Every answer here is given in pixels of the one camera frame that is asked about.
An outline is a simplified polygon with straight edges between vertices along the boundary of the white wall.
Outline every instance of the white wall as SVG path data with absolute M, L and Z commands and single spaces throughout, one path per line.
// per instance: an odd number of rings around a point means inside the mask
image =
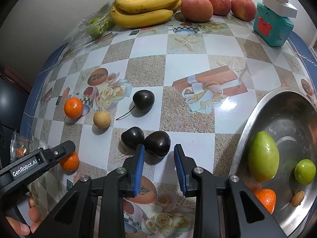
M 67 33 L 108 1 L 113 0 L 19 0 L 0 28 L 0 64 L 32 85 Z M 310 44 L 316 29 L 299 2 L 290 2 L 298 9 L 294 31 Z

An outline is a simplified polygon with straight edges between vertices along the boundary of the stainless steel bowl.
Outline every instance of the stainless steel bowl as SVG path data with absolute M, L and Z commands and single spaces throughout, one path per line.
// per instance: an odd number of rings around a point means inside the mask
M 259 131 L 268 132 L 277 144 L 280 164 L 276 176 L 256 182 L 248 169 L 248 151 Z M 242 132 L 228 176 L 237 175 L 250 189 L 270 188 L 276 193 L 273 213 L 289 236 L 304 220 L 317 196 L 317 178 L 307 186 L 294 177 L 296 164 L 305 158 L 317 163 L 317 113 L 304 94 L 289 87 L 269 92 L 257 104 Z M 293 195 L 303 190 L 305 198 L 293 208 Z

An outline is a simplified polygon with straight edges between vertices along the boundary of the black plum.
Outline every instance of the black plum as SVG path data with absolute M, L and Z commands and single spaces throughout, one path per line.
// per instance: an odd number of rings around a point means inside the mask
M 155 97 L 151 91 L 143 89 L 135 92 L 132 100 L 137 109 L 139 109 L 141 112 L 147 112 L 152 108 Z
M 138 144 L 144 141 L 144 133 L 139 127 L 132 127 L 121 134 L 121 141 L 132 150 L 136 150 Z
M 171 139 L 166 132 L 156 131 L 145 138 L 143 145 L 146 152 L 153 154 L 158 158 L 163 158 L 170 150 Z

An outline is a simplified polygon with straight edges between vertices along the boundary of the plum stem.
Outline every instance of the plum stem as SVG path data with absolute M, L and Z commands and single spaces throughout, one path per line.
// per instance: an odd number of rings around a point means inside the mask
M 128 113 L 130 113 L 133 109 L 135 108 L 135 105 L 134 105 L 134 107 L 132 107 L 132 109 L 129 111 L 129 112 L 127 112 L 126 114 L 124 114 L 123 116 L 126 116 Z

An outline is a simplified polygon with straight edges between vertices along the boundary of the peach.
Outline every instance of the peach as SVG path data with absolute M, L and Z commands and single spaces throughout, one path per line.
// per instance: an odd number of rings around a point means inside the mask
M 226 16 L 231 11 L 230 0 L 209 0 L 214 8 L 214 14 Z
M 252 0 L 231 0 L 231 11 L 240 20 L 250 21 L 256 17 L 256 6 Z
M 180 6 L 182 15 L 192 21 L 208 21 L 214 13 L 209 0 L 183 0 Z

